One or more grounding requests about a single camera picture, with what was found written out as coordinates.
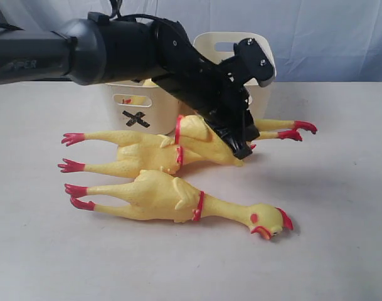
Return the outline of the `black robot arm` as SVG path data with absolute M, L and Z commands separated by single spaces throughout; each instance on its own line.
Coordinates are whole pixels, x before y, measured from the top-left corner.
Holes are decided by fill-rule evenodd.
M 0 23 L 0 85 L 68 77 L 80 85 L 151 79 L 196 111 L 233 154 L 252 152 L 260 137 L 248 108 L 246 82 L 266 87 L 275 68 L 255 38 L 214 63 L 189 41 L 181 23 L 138 14 L 112 19 L 91 12 L 58 31 L 30 32 Z

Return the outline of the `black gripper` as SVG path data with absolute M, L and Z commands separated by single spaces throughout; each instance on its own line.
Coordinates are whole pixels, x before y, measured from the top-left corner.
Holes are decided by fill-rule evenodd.
M 181 37 L 161 38 L 159 65 L 165 72 L 152 80 L 204 117 L 233 155 L 244 159 L 252 154 L 248 142 L 260 137 L 245 85 L 255 80 L 264 88 L 273 82 L 273 55 L 264 37 L 243 37 L 233 44 L 231 57 L 213 61 L 207 41 L 200 37 L 199 44 L 192 45 Z

